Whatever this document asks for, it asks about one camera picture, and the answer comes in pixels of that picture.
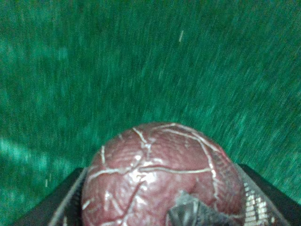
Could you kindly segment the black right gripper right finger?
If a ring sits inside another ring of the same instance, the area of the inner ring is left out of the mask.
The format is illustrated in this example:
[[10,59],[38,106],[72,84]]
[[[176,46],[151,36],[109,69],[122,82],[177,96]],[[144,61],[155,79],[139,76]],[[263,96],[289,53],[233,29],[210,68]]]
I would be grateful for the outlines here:
[[301,205],[259,173],[238,164],[246,195],[245,226],[299,226]]

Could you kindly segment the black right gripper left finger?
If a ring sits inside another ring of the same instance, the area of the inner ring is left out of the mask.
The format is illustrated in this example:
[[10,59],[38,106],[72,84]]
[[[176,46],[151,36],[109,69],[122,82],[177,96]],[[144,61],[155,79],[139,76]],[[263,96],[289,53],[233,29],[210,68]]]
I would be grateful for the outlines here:
[[86,168],[76,168],[51,194],[16,221],[18,226],[81,226]]

